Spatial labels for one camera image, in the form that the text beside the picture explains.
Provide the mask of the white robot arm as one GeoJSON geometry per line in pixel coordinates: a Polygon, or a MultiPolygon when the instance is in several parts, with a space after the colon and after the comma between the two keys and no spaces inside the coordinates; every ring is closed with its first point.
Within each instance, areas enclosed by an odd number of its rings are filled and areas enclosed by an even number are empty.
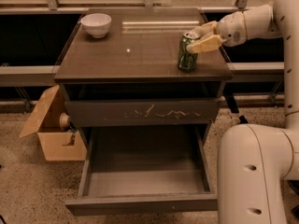
{"type": "Polygon", "coordinates": [[[282,37],[285,127],[230,128],[218,150],[219,224],[288,224],[280,181],[299,177],[299,0],[274,0],[191,30],[190,53],[282,37]]]}

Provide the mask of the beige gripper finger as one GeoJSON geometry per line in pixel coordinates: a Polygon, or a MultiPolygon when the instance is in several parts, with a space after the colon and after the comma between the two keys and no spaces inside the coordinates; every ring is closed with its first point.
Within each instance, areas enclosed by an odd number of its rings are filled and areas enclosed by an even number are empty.
{"type": "Polygon", "coordinates": [[[187,46],[189,53],[203,53],[218,49],[221,46],[221,38],[218,35],[212,35],[205,39],[199,39],[187,46]]]}
{"type": "Polygon", "coordinates": [[[216,21],[210,21],[195,27],[193,30],[197,36],[214,35],[217,33],[217,25],[218,23],[216,21]]]}

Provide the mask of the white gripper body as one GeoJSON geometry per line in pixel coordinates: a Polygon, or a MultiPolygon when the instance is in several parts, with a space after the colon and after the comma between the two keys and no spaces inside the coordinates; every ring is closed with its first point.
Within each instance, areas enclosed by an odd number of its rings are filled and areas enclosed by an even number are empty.
{"type": "Polygon", "coordinates": [[[247,30],[243,12],[237,11],[223,17],[218,22],[217,28],[222,44],[225,47],[242,45],[247,40],[247,30]]]}

